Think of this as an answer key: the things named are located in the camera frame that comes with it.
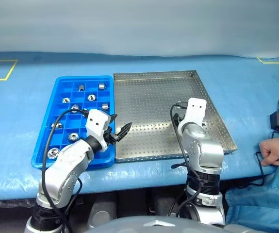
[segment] stainless steel tray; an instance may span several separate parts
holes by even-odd
[[[114,82],[116,131],[133,122],[129,134],[116,144],[117,162],[182,157],[169,110],[174,103],[191,97],[207,101],[204,131],[221,143],[225,153],[237,150],[195,70],[117,73]]]

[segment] table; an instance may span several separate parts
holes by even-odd
[[[257,176],[254,153],[270,136],[269,115],[279,98],[279,64],[232,56],[141,57],[78,53],[0,53],[18,60],[0,81],[0,200],[34,198],[40,170],[31,156],[55,79],[67,75],[113,75],[119,72],[197,70],[238,150],[226,155],[221,179]],[[6,77],[15,61],[0,62]],[[115,164],[84,172],[81,193],[185,183],[181,159]],[[265,174],[274,172],[265,167]]]

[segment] fist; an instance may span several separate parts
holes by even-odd
[[[279,166],[279,138],[262,141],[259,147],[263,157],[262,166]]]

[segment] metal cylinder part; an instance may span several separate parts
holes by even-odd
[[[84,85],[80,85],[78,91],[84,91]]]
[[[68,139],[69,139],[70,141],[77,141],[78,138],[79,138],[79,135],[78,135],[77,133],[70,133],[70,134],[68,135]]]
[[[70,102],[70,98],[68,98],[68,97],[63,98],[62,102],[63,103],[69,103]]]
[[[63,125],[61,124],[61,122],[58,122],[55,126],[56,129],[61,129],[63,127]]]
[[[88,95],[87,100],[88,101],[95,101],[96,100],[96,96],[95,95]]]
[[[57,158],[59,152],[60,152],[60,150],[58,148],[54,147],[48,151],[47,156],[49,159],[55,159],[55,158]]]
[[[77,104],[74,104],[74,105],[72,105],[71,106],[71,109],[79,109],[80,107],[79,107],[79,105],[77,105]]]
[[[98,84],[98,89],[99,89],[99,90],[105,90],[105,89],[106,89],[105,84],[104,84],[104,83]]]
[[[102,109],[103,111],[107,111],[107,110],[109,109],[108,104],[107,104],[107,103],[103,103],[103,104],[101,105],[101,109]]]

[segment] person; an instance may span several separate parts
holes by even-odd
[[[265,177],[263,186],[250,185],[226,192],[229,205],[227,224],[279,233],[279,138],[262,141],[259,147],[263,157],[261,165],[278,168]]]

